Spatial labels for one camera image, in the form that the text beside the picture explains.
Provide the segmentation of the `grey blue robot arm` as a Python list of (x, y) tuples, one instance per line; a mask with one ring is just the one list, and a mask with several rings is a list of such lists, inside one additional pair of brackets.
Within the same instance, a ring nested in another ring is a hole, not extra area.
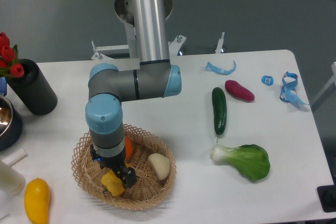
[(135, 170), (125, 165), (122, 103), (170, 97), (182, 89), (180, 69), (170, 62), (164, 0), (131, 0), (131, 6), (140, 65), (125, 71), (109, 63), (94, 66), (85, 107), (91, 156), (101, 167), (111, 169), (124, 188), (131, 188), (137, 178)]

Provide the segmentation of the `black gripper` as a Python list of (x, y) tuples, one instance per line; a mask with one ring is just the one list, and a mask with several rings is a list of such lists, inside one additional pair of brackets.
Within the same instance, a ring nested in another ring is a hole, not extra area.
[(119, 178), (123, 184), (123, 188), (131, 188), (137, 182), (135, 169), (132, 167), (126, 167), (125, 165), (125, 148), (117, 156), (103, 157), (98, 154), (98, 151), (93, 145), (90, 145), (90, 155), (93, 161), (97, 161), (99, 163), (101, 169), (109, 168), (114, 173), (119, 172)]

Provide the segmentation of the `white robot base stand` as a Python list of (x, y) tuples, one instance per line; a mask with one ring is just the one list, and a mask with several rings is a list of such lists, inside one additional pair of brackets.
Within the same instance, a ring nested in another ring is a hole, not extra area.
[[(168, 19), (171, 15), (173, 9), (172, 0), (163, 0), (165, 18)], [(131, 0), (115, 0), (114, 9), (118, 18), (124, 23), (125, 32), (127, 36), (126, 45), (116, 45), (116, 46), (98, 46), (96, 47), (94, 42), (91, 41), (93, 47), (93, 56), (92, 60), (102, 60), (109, 58), (116, 58), (118, 55), (129, 54), (130, 58), (137, 58), (137, 45), (135, 37), (135, 27), (133, 19)], [(217, 45), (214, 48), (215, 54), (222, 54), (225, 52), (224, 47), (224, 36), (225, 32), (222, 32), (220, 39), (218, 40)], [(183, 35), (177, 35), (173, 41), (168, 42), (170, 57), (172, 56), (182, 56), (184, 55), (183, 47), (186, 42), (186, 37)]]

